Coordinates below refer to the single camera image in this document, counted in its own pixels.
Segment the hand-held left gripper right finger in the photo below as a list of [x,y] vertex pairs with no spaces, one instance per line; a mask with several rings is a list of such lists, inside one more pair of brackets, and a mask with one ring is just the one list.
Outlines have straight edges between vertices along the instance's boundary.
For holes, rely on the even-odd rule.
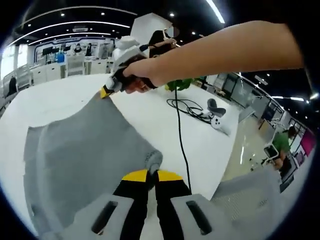
[[165,240],[239,240],[225,213],[201,194],[192,194],[183,178],[156,172],[157,217]]

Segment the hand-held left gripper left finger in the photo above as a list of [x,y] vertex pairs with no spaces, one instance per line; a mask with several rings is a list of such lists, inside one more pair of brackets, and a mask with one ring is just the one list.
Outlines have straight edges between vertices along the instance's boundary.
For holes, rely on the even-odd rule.
[[138,240],[147,216],[147,169],[125,175],[113,194],[103,194],[75,214],[73,223],[51,240]]

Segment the person's right hand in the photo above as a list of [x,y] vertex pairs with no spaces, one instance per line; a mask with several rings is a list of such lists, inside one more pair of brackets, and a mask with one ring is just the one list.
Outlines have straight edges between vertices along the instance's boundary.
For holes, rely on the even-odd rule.
[[124,71],[123,76],[134,76],[134,80],[126,88],[127,94],[134,92],[145,93],[151,88],[143,83],[142,78],[147,78],[155,87],[160,87],[175,78],[173,69],[162,57],[147,58],[131,63]]

